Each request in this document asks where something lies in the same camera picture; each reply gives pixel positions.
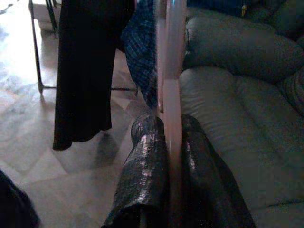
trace metal rack leg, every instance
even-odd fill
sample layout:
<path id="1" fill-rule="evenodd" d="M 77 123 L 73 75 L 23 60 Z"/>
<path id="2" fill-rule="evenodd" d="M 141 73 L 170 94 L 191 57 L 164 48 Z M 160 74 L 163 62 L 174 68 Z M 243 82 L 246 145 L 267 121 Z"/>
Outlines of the metal rack leg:
<path id="1" fill-rule="evenodd" d="M 46 5 L 47 5 L 47 10 L 48 10 L 49 18 L 50 18 L 51 23 L 52 23 L 53 31 L 55 33 L 55 37 L 57 37 L 58 26 L 57 26 L 57 23 L 56 23 L 56 18 L 55 18 L 55 14 L 54 14 L 54 10 L 53 10 L 53 6 L 52 6 L 51 0 L 46 0 Z"/>
<path id="2" fill-rule="evenodd" d="M 44 89 L 56 89 L 55 86 L 45 86 L 42 82 L 41 78 L 41 70 L 40 70 L 40 61 L 39 61 L 39 53 L 38 53 L 38 46 L 37 46 L 37 37 L 36 37 L 36 30 L 35 30 L 35 23 L 34 23 L 34 6 L 33 1 L 29 0 L 29 11 L 31 16 L 32 22 L 32 30 L 33 30 L 33 40 L 34 40 L 34 48 L 35 48 L 35 61 L 36 61 L 36 70 L 37 70 L 37 77 L 38 77 L 38 90 L 42 94 Z"/>

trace floor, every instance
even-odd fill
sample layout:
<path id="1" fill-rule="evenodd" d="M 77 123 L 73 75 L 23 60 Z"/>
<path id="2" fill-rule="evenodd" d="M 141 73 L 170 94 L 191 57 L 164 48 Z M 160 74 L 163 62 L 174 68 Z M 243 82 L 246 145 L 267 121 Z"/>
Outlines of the floor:
<path id="1" fill-rule="evenodd" d="M 55 85 L 58 40 L 39 27 L 37 37 L 43 81 Z M 135 87 L 120 51 L 116 86 Z M 98 228 L 132 148 L 131 126 L 148 109 L 140 94 L 114 91 L 113 128 L 56 152 L 55 95 L 55 90 L 38 92 L 27 1 L 19 1 L 0 15 L 0 168 L 30 196 L 44 228 Z"/>

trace blue fabric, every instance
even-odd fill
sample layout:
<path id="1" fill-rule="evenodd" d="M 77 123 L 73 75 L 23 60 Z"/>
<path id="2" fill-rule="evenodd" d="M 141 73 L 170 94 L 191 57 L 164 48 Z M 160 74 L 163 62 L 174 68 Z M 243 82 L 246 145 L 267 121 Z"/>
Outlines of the blue fabric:
<path id="1" fill-rule="evenodd" d="M 156 32 L 153 0 L 141 0 L 122 32 L 127 64 L 150 108 L 157 106 Z"/>

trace clothing rack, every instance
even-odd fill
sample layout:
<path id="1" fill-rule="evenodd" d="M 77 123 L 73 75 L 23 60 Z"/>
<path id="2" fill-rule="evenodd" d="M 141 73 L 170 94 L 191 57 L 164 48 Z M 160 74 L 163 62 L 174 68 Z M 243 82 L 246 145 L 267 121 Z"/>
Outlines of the clothing rack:
<path id="1" fill-rule="evenodd" d="M 48 14 L 51 20 L 52 28 L 54 31 L 54 34 L 57 38 L 58 36 L 58 25 L 56 22 L 54 10 L 53 10 L 53 5 L 54 7 L 57 7 L 57 2 L 56 0 L 46 0 L 46 6 L 48 10 Z M 38 77 L 38 90 L 42 94 L 43 90 L 45 89 L 56 89 L 56 86 L 53 85 L 44 85 L 41 77 L 41 69 L 40 69 L 40 60 L 39 60 L 39 53 L 38 53 L 38 45 L 37 45 L 37 37 L 36 37 L 36 30 L 35 30 L 35 15 L 34 15 L 34 5 L 33 5 L 33 0 L 29 0 L 29 11 L 31 15 L 31 23 L 32 23 L 32 30 L 33 30 L 33 41 L 34 41 L 34 49 L 35 49 L 35 61 L 36 61 L 36 70 L 37 70 L 37 77 Z M 116 90 L 116 91 L 134 91 L 135 95 L 137 96 L 138 94 L 138 86 L 136 86 L 135 89 L 133 88 L 123 88 L 123 87 L 114 87 L 111 88 L 111 90 Z"/>

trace leather upholstery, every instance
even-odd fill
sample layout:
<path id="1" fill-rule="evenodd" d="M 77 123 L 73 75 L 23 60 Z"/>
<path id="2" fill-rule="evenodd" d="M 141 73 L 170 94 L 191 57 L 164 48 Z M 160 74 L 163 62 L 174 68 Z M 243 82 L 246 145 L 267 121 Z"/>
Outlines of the leather upholstery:
<path id="1" fill-rule="evenodd" d="M 304 117 L 304 67 L 278 86 L 289 103 Z"/>
<path id="2" fill-rule="evenodd" d="M 275 83 L 304 64 L 303 49 L 274 34 L 268 25 L 199 14 L 189 20 L 186 29 L 184 68 L 218 66 Z"/>
<path id="3" fill-rule="evenodd" d="M 231 169 L 257 226 L 276 227 L 271 213 L 288 217 L 282 207 L 304 202 L 304 118 L 265 81 L 207 66 L 180 79 L 183 113 L 197 118 Z M 269 207 L 274 212 L 260 221 Z"/>

